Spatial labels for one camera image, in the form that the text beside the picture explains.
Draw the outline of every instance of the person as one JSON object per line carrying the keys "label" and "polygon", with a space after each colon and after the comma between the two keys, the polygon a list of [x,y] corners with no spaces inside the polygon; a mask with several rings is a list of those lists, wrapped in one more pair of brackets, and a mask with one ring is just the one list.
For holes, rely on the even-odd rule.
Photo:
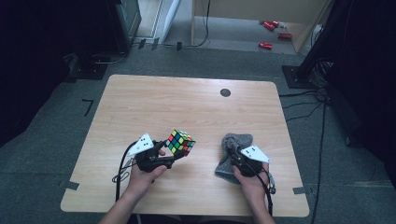
{"label": "person", "polygon": [[[263,164],[263,168],[268,171],[268,163]],[[119,200],[110,208],[100,221],[101,224],[107,223],[128,223],[128,220],[134,211],[137,203],[145,197],[149,191],[150,185],[167,170],[166,166],[159,166],[151,173],[140,171],[137,165],[131,168],[130,180],[128,187],[122,193]],[[253,214],[255,224],[275,223],[268,213],[265,203],[265,191],[262,183],[256,176],[245,177],[237,167],[233,167],[233,174],[241,183],[242,191],[247,199]],[[268,184],[268,177],[265,172],[260,173],[261,178]]]}

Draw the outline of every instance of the floor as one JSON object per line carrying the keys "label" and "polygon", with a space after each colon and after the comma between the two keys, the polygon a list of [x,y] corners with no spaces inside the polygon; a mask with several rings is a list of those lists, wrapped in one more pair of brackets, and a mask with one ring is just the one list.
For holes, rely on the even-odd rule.
{"label": "floor", "polygon": [[[167,13],[173,0],[140,0],[139,6],[142,14],[142,23],[137,33],[137,39],[147,39],[152,42],[154,38],[163,38],[164,24]],[[195,17],[195,38],[194,45],[203,42],[206,17]],[[234,20],[210,18],[207,20],[208,39],[203,44],[203,48],[208,49],[236,49],[243,51],[270,51],[259,48],[260,42],[267,42],[273,45],[271,52],[296,54],[291,41],[277,38],[278,33],[286,33],[287,27],[276,28],[270,32],[259,21]],[[320,26],[315,29],[313,37],[316,36]],[[311,38],[309,37],[299,52],[306,55],[311,49]],[[176,45],[182,42],[183,46],[191,44],[191,1],[181,1],[175,19],[171,25],[169,33],[160,40],[166,45]]]}

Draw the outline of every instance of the colorful puzzle cube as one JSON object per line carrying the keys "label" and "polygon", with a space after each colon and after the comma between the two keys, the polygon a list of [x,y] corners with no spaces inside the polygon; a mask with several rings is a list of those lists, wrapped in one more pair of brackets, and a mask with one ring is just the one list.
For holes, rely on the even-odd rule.
{"label": "colorful puzzle cube", "polygon": [[181,153],[187,156],[192,150],[195,141],[189,134],[181,130],[173,130],[165,144],[175,156]]}

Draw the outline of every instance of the gray cloth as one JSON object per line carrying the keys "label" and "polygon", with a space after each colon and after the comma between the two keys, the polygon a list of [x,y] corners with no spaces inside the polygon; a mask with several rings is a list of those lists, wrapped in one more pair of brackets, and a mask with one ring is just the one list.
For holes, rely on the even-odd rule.
{"label": "gray cloth", "polygon": [[228,153],[229,148],[233,148],[233,144],[239,145],[242,149],[250,147],[253,142],[253,136],[249,133],[236,134],[227,133],[221,140],[221,147],[224,156],[216,167],[215,174],[233,184],[240,184],[239,180],[233,176],[233,166],[231,164],[231,156]]}

